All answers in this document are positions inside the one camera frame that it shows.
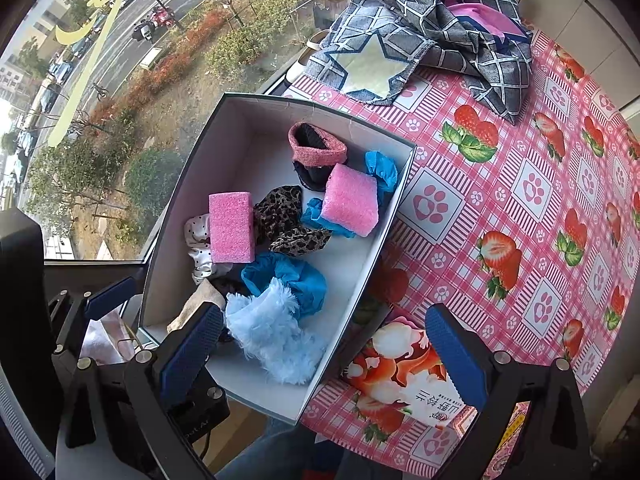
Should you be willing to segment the grey plaid star cloth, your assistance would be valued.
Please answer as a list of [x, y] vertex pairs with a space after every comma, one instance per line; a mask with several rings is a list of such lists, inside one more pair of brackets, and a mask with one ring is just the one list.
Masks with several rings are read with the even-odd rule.
[[390, 105], [418, 67], [448, 70], [516, 124], [533, 77], [531, 42], [515, 0], [350, 0], [305, 73], [358, 102]]

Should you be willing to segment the red striped navy sock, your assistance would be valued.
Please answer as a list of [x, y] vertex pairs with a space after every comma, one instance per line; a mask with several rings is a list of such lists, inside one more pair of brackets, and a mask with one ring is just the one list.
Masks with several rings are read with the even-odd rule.
[[300, 183], [314, 192], [323, 192], [334, 166], [348, 161], [344, 142], [308, 122], [292, 125], [288, 130], [288, 143]]

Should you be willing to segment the light blue fluffy sock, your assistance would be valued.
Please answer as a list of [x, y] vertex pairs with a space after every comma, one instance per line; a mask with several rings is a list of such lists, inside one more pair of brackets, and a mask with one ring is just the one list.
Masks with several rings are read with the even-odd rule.
[[227, 294], [224, 322], [247, 359], [259, 361], [278, 384], [307, 385], [326, 351], [326, 341], [299, 325], [292, 290], [273, 278], [258, 296]]

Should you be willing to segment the blue crumpled cloth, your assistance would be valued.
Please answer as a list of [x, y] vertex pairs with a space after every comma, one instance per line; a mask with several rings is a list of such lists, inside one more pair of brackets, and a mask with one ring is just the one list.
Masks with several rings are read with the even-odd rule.
[[334, 166], [324, 197], [307, 203], [300, 217], [303, 225], [348, 238], [369, 236], [378, 225], [386, 197], [395, 191], [399, 174], [393, 159], [378, 151], [364, 154], [364, 166], [365, 172]]

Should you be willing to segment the white polka dot scrunchie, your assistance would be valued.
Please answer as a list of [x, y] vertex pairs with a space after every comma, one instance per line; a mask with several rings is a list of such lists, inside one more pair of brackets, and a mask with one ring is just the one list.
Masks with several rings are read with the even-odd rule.
[[193, 260], [192, 280], [199, 285], [206, 278], [216, 278], [224, 267], [214, 263], [210, 251], [209, 214], [200, 214], [186, 220], [183, 236], [188, 255]]

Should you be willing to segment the pink strawberry tablecloth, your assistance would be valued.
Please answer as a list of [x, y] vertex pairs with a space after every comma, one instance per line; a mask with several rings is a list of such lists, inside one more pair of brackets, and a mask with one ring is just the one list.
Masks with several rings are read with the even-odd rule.
[[462, 79], [417, 70], [391, 106], [362, 105], [300, 76], [297, 96], [416, 144], [376, 291], [421, 323], [446, 304], [494, 350], [564, 358], [580, 390], [610, 353], [639, 269], [639, 137], [603, 89], [536, 32], [516, 125]]

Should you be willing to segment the pink sponge block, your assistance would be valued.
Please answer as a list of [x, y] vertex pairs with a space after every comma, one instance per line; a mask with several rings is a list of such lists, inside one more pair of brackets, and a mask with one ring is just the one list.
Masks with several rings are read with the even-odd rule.
[[214, 263], [251, 263], [255, 258], [254, 210], [250, 192], [208, 196], [209, 240]]
[[349, 166], [335, 165], [326, 182], [320, 217], [367, 237], [378, 224], [375, 178]]

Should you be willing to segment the blue mesh cloth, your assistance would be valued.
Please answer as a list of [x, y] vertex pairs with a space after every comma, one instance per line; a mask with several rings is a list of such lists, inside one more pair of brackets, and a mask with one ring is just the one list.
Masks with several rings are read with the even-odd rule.
[[261, 252], [241, 271], [242, 282], [253, 296], [264, 292], [276, 278], [298, 302], [296, 318], [318, 313], [326, 299], [328, 285], [323, 274], [308, 262], [278, 252]]

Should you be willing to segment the strawberry print snack box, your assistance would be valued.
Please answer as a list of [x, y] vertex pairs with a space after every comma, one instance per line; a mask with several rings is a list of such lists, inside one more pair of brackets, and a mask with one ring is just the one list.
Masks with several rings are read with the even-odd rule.
[[357, 414], [384, 434], [406, 417], [446, 427], [464, 409], [426, 331], [404, 316], [378, 328], [343, 367], [342, 377], [357, 390]]

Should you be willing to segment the leopard print scrunchie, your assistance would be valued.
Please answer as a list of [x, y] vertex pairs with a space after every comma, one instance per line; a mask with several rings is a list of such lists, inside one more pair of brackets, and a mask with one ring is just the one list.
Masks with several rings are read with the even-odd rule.
[[271, 190], [254, 207], [254, 231], [258, 247], [290, 257], [321, 250], [331, 232], [302, 223], [303, 190], [299, 185], [283, 185]]

